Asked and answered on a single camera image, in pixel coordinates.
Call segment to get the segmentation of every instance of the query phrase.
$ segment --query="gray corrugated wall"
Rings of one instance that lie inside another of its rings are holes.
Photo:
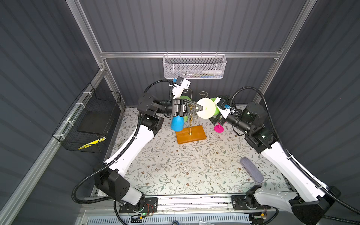
[[[265,97],[289,151],[360,208],[360,1],[318,1]],[[329,215],[359,220],[335,203]],[[334,222],[321,220],[324,224]]]
[[[65,1],[0,1],[0,15],[2,208],[98,66]],[[71,212],[61,211],[78,212],[68,201],[69,186],[96,160],[60,149],[51,163],[56,166],[46,170],[14,224],[60,212],[62,221],[73,220]]]
[[[304,0],[81,0],[102,51],[278,51]],[[191,79],[200,91],[231,95],[260,87],[272,59],[228,59],[223,79]],[[126,105],[137,105],[150,82],[164,79],[160,59],[108,59]],[[166,85],[156,96],[167,99]],[[248,103],[253,93],[237,99]]]

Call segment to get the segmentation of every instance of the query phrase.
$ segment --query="blue cup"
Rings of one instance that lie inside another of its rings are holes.
[[[174,131],[182,131],[184,129],[184,124],[185,124],[184,118],[177,116],[172,118],[170,127]]]

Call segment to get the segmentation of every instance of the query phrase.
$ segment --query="gray eraser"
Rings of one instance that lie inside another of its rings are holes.
[[[255,182],[261,183],[264,181],[264,176],[260,173],[260,171],[256,168],[254,163],[244,157],[240,159],[241,165],[245,168],[245,170],[250,174],[250,176],[254,179]]]

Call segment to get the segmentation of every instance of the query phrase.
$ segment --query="floral tablecloth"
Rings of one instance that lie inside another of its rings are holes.
[[[138,118],[136,108],[127,108],[112,154],[129,138]],[[135,158],[125,175],[132,186],[147,195],[246,192],[255,183],[240,164],[248,157],[263,174],[262,184],[271,190],[288,191],[282,174],[261,154],[237,136],[225,123],[216,133],[209,120],[194,119],[202,125],[206,140],[178,145],[165,118],[161,130]]]

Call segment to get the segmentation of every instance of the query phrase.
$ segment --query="wooden block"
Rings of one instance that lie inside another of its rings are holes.
[[[190,128],[184,128],[182,131],[176,132],[176,138],[178,144],[205,140],[206,135],[202,125],[195,126],[191,128],[191,135],[189,135]]]

